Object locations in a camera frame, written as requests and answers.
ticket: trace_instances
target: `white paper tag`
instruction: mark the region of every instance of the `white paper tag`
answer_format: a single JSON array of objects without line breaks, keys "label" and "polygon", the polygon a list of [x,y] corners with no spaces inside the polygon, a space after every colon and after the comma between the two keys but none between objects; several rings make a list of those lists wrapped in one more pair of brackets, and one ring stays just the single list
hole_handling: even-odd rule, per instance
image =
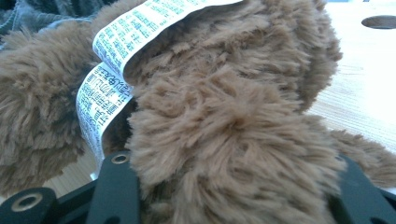
[{"label": "white paper tag", "polygon": [[148,0],[119,16],[93,40],[93,51],[122,74],[128,61],[164,29],[193,11],[243,0]]},{"label": "white paper tag", "polygon": [[132,88],[123,79],[128,61],[161,31],[193,11],[241,1],[148,0],[99,31],[92,48],[103,62],[88,74],[77,96],[82,134],[95,155],[98,170],[105,158],[102,135],[133,97]]},{"label": "white paper tag", "polygon": [[77,95],[77,112],[83,137],[100,166],[105,158],[102,135],[108,124],[132,99],[132,87],[105,64],[85,77]]}]

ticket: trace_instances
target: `brown plush toy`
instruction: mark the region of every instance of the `brown plush toy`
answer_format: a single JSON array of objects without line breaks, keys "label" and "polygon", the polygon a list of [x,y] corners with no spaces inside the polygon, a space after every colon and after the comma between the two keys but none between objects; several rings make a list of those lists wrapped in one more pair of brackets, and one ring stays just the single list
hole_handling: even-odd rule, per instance
[{"label": "brown plush toy", "polygon": [[[92,23],[3,38],[1,194],[41,186],[89,150],[76,95],[100,62],[92,40],[142,2],[121,0]],[[333,223],[327,200],[339,193],[340,152],[378,186],[396,186],[394,155],[304,114],[341,58],[324,5],[207,7],[129,61],[137,109],[130,103],[111,122],[105,152],[131,150],[145,223]]]}]

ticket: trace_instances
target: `teddy bear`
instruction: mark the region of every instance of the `teddy bear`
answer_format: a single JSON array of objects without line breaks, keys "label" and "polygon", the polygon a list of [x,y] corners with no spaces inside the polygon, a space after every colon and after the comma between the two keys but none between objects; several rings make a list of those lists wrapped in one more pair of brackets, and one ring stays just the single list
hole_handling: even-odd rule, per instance
[{"label": "teddy bear", "polygon": [[[92,21],[3,37],[1,194],[41,186],[90,150],[76,98],[101,62],[92,41],[144,2],[120,0]],[[393,154],[305,114],[342,57],[325,4],[206,7],[126,64],[134,99],[103,146],[131,151],[144,223],[334,223],[328,199],[340,193],[341,153],[377,186],[396,186]]]}]

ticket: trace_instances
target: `wooden surface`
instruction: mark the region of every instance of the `wooden surface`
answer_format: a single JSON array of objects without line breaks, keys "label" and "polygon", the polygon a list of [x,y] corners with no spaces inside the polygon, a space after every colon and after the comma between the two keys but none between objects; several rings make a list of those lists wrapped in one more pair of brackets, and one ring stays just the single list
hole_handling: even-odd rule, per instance
[{"label": "wooden surface", "polygon": [[[396,15],[396,3],[330,3],[327,9],[344,58],[332,85],[307,113],[326,118],[330,129],[360,133],[396,152],[396,29],[361,25],[367,17]],[[92,155],[87,154],[45,186],[62,196],[91,181],[94,167]]]}]

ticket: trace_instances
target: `metal ring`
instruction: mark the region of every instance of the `metal ring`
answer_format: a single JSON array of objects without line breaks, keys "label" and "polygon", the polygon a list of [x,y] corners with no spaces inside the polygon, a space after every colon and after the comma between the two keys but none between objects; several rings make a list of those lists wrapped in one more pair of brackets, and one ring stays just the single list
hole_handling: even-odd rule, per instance
[{"label": "metal ring", "polygon": [[11,210],[14,212],[26,211],[35,207],[41,200],[43,200],[41,193],[26,194],[12,204]]},{"label": "metal ring", "polygon": [[129,160],[129,156],[128,155],[120,154],[120,155],[117,155],[117,156],[113,157],[113,159],[111,159],[111,162],[113,162],[114,164],[122,164],[122,163],[125,163],[128,160]]}]

